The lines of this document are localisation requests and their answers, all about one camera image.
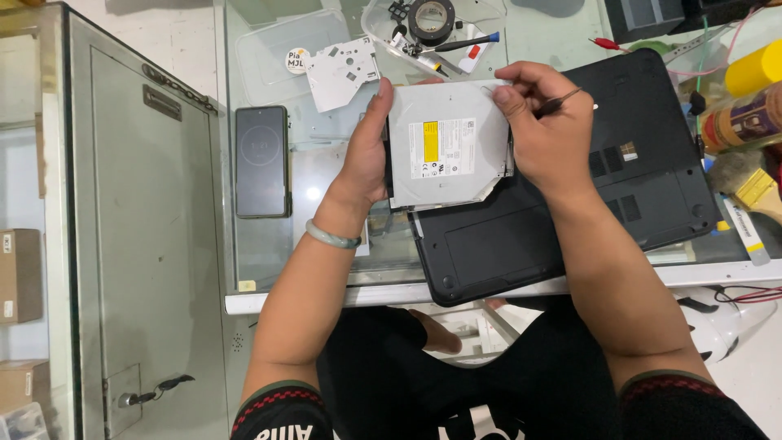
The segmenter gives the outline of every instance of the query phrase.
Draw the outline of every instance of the smartphone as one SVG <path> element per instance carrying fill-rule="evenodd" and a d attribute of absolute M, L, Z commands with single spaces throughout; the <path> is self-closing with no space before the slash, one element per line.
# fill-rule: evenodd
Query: smartphone
<path fill-rule="evenodd" d="M 283 106 L 236 110 L 236 215 L 290 216 L 288 111 Z"/>

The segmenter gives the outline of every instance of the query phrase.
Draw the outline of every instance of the bracelet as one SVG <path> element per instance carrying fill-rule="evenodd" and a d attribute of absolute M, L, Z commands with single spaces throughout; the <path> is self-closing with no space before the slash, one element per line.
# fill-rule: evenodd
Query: bracelet
<path fill-rule="evenodd" d="M 307 220 L 304 228 L 312 236 L 312 238 L 318 241 L 322 241 L 323 243 L 329 244 L 333 247 L 338 247 L 340 249 L 355 249 L 361 245 L 360 236 L 358 238 L 345 238 L 327 233 L 313 224 L 312 218 Z"/>

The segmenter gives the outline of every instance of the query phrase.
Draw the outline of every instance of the metal cabinet door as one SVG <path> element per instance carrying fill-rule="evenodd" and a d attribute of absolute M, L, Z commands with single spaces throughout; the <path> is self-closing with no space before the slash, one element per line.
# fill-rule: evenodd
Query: metal cabinet door
<path fill-rule="evenodd" d="M 228 438 L 216 112 L 74 14 L 70 62 L 84 437 Z"/>

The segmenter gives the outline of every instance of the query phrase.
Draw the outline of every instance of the hand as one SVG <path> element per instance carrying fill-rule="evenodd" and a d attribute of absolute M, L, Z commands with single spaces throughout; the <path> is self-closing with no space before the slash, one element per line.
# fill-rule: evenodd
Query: hand
<path fill-rule="evenodd" d="M 493 99 L 511 124 L 519 171 L 547 199 L 594 190 L 589 169 L 592 97 L 578 92 L 558 112 L 538 121 L 533 110 L 577 86 L 551 66 L 525 61 L 499 69 L 494 76 L 514 82 L 497 87 Z"/>
<path fill-rule="evenodd" d="M 417 83 L 436 84 L 440 78 L 430 78 Z M 388 78 L 380 78 L 378 94 L 372 98 L 347 147 L 345 164 L 332 186 L 341 197 L 370 207 L 388 198 L 384 176 L 386 174 L 386 149 L 380 139 L 386 118 L 393 104 L 393 86 Z"/>

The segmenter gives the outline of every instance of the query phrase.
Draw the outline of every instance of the yellow bottle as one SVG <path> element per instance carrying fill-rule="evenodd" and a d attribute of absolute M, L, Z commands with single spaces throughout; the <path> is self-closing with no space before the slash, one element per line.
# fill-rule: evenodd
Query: yellow bottle
<path fill-rule="evenodd" d="M 782 40 L 736 60 L 725 73 L 725 86 L 733 97 L 749 95 L 782 81 Z"/>

